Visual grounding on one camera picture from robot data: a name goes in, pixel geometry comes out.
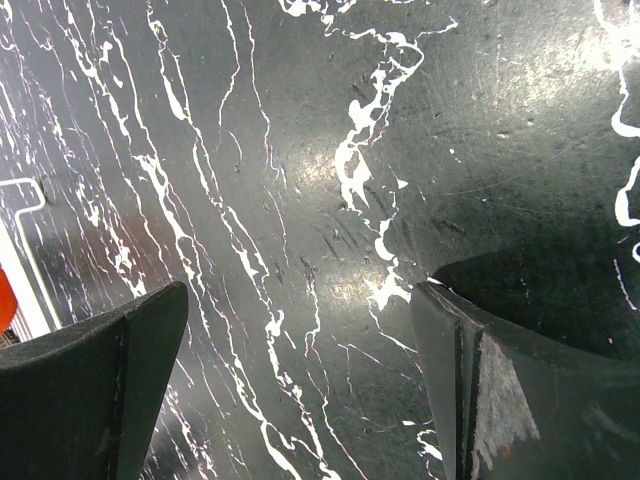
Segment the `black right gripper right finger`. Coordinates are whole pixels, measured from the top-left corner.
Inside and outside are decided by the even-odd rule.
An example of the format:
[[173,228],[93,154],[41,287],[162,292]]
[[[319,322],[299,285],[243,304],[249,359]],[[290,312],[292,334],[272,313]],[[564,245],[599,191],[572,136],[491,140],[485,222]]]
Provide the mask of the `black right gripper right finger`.
[[438,284],[411,319],[449,479],[635,479],[639,367],[563,345]]

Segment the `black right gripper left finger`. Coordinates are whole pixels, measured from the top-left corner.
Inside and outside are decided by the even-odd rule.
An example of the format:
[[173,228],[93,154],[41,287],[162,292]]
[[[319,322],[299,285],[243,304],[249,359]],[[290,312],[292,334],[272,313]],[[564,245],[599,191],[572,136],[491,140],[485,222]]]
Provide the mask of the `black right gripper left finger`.
[[2,478],[139,478],[188,314],[173,282],[3,349]]

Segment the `orange plastic bowl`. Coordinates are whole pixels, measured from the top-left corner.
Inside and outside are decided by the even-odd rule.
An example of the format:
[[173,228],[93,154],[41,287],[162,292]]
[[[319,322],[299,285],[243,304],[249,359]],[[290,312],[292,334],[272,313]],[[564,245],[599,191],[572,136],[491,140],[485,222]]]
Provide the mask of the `orange plastic bowl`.
[[0,269],[0,333],[3,334],[11,325],[18,309],[18,302],[9,279]]

